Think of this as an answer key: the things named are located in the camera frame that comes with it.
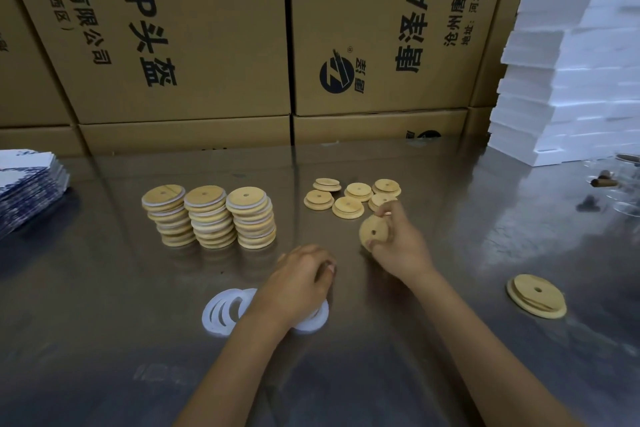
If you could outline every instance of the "person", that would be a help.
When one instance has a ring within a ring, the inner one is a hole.
[[[376,211],[377,216],[388,214],[389,239],[368,244],[373,257],[416,295],[484,423],[488,427],[582,425],[435,269],[402,204],[390,201]],[[243,426],[276,346],[326,299],[335,266],[335,258],[318,245],[299,246],[280,257],[174,427]]]

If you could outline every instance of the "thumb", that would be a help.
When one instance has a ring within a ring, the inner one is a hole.
[[[324,268],[324,271],[316,280],[316,291],[319,296],[322,296],[323,300],[326,299],[326,295],[329,293],[329,288],[333,283],[333,276],[335,274],[335,265],[330,264]]]
[[[369,245],[371,254],[378,263],[385,262],[388,259],[390,254],[390,244],[383,243],[380,240],[369,240],[369,242],[367,242],[367,245]]]

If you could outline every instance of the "stainless steel tabletop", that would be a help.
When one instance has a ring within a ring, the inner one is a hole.
[[[202,327],[206,303],[258,286],[280,253],[308,242],[338,260],[330,317],[316,334],[285,338],[250,424],[480,424],[415,299],[360,246],[362,219],[304,207],[318,177],[397,180],[436,267],[549,390],[589,425],[638,425],[640,220],[613,210],[579,162],[531,169],[440,139],[65,165],[72,189],[0,241],[1,425],[170,425],[224,344]],[[167,248],[140,207],[165,183],[261,187],[278,237],[257,251]],[[512,303],[505,284],[519,273],[556,284],[567,316]]]

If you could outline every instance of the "forearm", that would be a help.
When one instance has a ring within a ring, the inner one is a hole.
[[[411,289],[451,353],[488,427],[580,425],[439,273],[421,277]]]
[[[245,315],[173,427],[244,426],[262,374],[286,329]]]

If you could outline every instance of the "person's left arm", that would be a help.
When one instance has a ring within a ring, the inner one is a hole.
[[[318,245],[280,257],[173,427],[244,426],[276,346],[292,326],[320,307],[334,272],[334,258]]]

